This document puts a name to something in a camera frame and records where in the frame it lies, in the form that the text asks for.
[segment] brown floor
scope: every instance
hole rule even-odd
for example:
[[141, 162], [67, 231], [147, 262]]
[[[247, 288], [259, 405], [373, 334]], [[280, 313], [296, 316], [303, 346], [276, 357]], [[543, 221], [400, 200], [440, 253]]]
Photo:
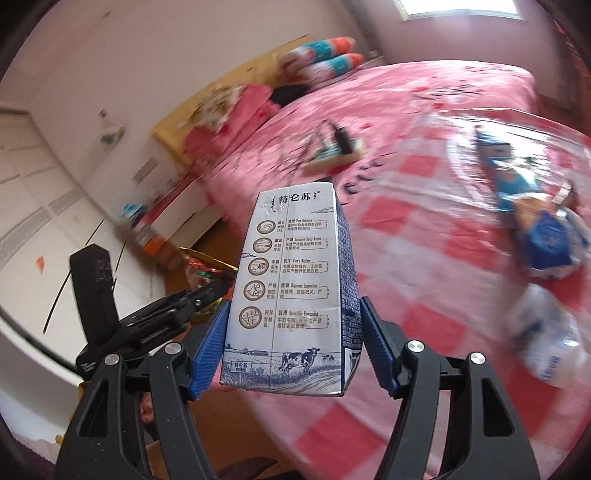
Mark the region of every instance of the brown floor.
[[[242, 240], [232, 235], [223, 221], [219, 221], [193, 249], [230, 265], [238, 265]], [[167, 276], [167, 294], [182, 290], [186, 285], [182, 268]], [[191, 410], [203, 446], [216, 470], [253, 456], [279, 460], [277, 465], [264, 473], [263, 478], [294, 469], [291, 461], [265, 433], [241, 392], [209, 391], [191, 405]], [[155, 476], [167, 478], [159, 448], [157, 444], [150, 448], [150, 463]]]

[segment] bright window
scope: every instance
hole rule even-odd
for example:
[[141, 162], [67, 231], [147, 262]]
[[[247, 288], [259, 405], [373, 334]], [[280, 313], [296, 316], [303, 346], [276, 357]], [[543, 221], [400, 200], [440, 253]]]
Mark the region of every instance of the bright window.
[[409, 18], [452, 14], [519, 17], [512, 0], [398, 0], [398, 2]]

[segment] wooden headboard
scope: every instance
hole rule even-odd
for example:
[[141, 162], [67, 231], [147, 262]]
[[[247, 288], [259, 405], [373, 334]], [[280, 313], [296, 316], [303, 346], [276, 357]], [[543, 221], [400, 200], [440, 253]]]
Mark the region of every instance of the wooden headboard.
[[189, 100], [179, 105], [152, 130], [152, 136], [158, 140], [171, 153], [173, 160], [182, 171], [186, 171], [193, 160], [183, 152], [183, 141], [191, 130], [186, 125], [187, 120], [199, 106], [199, 103], [210, 92], [221, 86], [237, 85], [241, 83], [264, 83], [272, 88], [281, 86], [281, 80], [277, 75], [277, 58], [284, 53], [313, 41], [309, 35], [290, 41], [281, 47], [271, 50], [256, 57], [239, 67], [228, 72], [223, 77], [207, 85], [198, 91]]

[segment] metal screw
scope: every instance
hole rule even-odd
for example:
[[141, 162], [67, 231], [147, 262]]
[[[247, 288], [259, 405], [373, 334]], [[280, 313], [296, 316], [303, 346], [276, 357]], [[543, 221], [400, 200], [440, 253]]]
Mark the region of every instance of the metal screw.
[[411, 340], [407, 343], [407, 347], [411, 352], [419, 353], [425, 350], [425, 345], [418, 340]]
[[181, 351], [181, 344], [180, 343], [169, 343], [167, 346], [164, 347], [164, 351], [166, 353], [168, 353], [169, 355], [174, 355], [176, 353], [179, 353]]
[[105, 357], [105, 363], [112, 367], [113, 365], [117, 365], [119, 363], [119, 355], [116, 353], [110, 353]]
[[470, 355], [470, 360], [472, 360], [476, 365], [482, 365], [484, 362], [486, 362], [486, 357], [480, 352], [474, 352]]

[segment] milk carton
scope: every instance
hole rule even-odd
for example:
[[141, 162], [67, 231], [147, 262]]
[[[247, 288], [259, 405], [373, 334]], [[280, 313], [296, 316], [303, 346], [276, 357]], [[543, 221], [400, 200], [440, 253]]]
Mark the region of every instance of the milk carton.
[[221, 383], [343, 395], [361, 343], [349, 230], [332, 184], [261, 192], [236, 279]]

